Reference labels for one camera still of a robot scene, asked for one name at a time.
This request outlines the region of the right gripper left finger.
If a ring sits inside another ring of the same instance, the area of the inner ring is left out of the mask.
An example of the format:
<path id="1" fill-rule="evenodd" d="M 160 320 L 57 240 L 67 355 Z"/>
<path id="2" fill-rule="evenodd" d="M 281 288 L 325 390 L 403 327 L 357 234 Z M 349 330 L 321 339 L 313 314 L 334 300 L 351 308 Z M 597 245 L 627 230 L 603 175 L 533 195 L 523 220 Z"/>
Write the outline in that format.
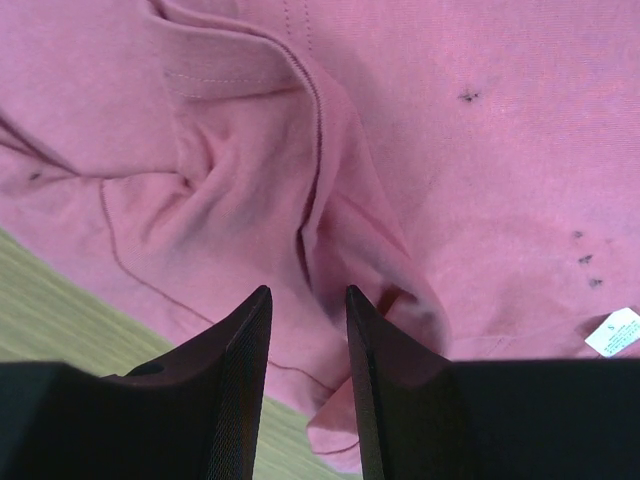
<path id="1" fill-rule="evenodd" d="M 128 374 L 1 367 L 5 479 L 249 479 L 272 325 L 269 288 Z"/>

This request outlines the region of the pink t-shirt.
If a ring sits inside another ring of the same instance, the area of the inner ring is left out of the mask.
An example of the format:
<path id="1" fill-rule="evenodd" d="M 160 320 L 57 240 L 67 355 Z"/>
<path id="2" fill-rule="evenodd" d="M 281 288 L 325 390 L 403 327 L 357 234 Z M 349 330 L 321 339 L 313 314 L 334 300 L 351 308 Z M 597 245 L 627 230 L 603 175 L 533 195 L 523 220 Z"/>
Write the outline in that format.
<path id="1" fill-rule="evenodd" d="M 454 360 L 638 355 L 639 5 L 5 1 L 1 225 L 177 344 L 269 286 L 356 473 L 351 284 Z"/>

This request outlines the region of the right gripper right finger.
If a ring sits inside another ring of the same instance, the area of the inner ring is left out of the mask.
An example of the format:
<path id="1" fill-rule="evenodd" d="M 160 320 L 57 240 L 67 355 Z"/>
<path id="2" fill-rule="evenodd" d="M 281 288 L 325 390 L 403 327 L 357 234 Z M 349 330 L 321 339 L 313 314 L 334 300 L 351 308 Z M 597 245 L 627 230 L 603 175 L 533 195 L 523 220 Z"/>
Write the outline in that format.
<path id="1" fill-rule="evenodd" d="M 635 479 L 639 364 L 453 362 L 346 291 L 367 479 Z"/>

